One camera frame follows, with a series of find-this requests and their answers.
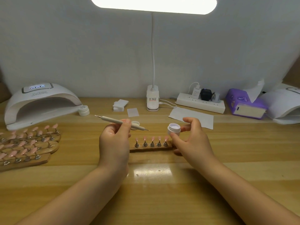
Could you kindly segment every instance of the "charging cable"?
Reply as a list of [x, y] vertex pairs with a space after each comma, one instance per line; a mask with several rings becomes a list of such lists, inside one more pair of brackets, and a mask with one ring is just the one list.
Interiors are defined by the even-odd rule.
[[[199, 84], [198, 82], [194, 82], [194, 83], [197, 83], [197, 84], [200, 86], [200, 84]], [[192, 83], [192, 84], [190, 85], [190, 87], [191, 87], [194, 83]], [[188, 88], [188, 94], [190, 93], [190, 87]]]
[[158, 104], [166, 104], [166, 105], [169, 105], [169, 106], [171, 106], [173, 109], [177, 107], [175, 104], [173, 104], [173, 103], [171, 103], [171, 102], [169, 102], [169, 101], [167, 101], [167, 100], [162, 100], [162, 99], [159, 99], [159, 100], [161, 100], [161, 101], [165, 101], [165, 102], [168, 102], [168, 103], [170, 103], [170, 104], [172, 104], [172, 105], [174, 105], [174, 106], [171, 106], [170, 104], [168, 104], [168, 103], [165, 103], [165, 102], [159, 102]]

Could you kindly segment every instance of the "right hand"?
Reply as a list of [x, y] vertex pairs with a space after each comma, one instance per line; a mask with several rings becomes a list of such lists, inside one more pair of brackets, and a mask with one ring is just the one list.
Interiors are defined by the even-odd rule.
[[204, 170], [211, 162], [217, 160], [205, 132], [202, 131], [201, 123], [197, 118], [184, 117], [183, 121], [190, 124], [181, 127], [181, 132], [190, 131], [190, 136], [183, 141], [175, 133], [170, 136], [173, 144], [177, 147], [175, 153], [179, 152], [196, 170]]

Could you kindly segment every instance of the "tissue box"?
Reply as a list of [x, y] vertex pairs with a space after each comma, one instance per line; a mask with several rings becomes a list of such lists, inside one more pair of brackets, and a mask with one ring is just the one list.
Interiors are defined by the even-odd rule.
[[261, 119], [268, 109], [262, 99], [253, 103], [246, 91], [232, 88], [228, 91], [226, 101], [233, 115]]

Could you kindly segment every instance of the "small white card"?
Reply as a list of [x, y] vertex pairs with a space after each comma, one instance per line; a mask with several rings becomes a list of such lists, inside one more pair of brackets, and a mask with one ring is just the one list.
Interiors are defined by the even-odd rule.
[[128, 117], [139, 116], [139, 112], [137, 111], [137, 108], [127, 109], [127, 113], [128, 113]]
[[200, 113], [193, 110], [188, 110], [180, 107], [176, 107], [172, 110], [169, 115], [169, 118], [173, 118], [179, 121], [183, 121], [184, 117], [192, 117], [199, 119], [201, 126], [203, 128], [214, 129], [214, 116], [204, 113]]

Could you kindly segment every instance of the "white power strip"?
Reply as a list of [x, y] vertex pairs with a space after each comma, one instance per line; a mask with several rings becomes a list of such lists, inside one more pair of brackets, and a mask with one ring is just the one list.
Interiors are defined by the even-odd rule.
[[223, 114], [225, 111], [225, 104], [223, 100], [221, 100], [220, 103], [204, 101], [201, 99], [193, 99], [192, 95], [184, 93], [180, 93], [178, 95], [176, 104], [182, 106], [189, 106], [201, 110], [212, 111], [220, 114]]

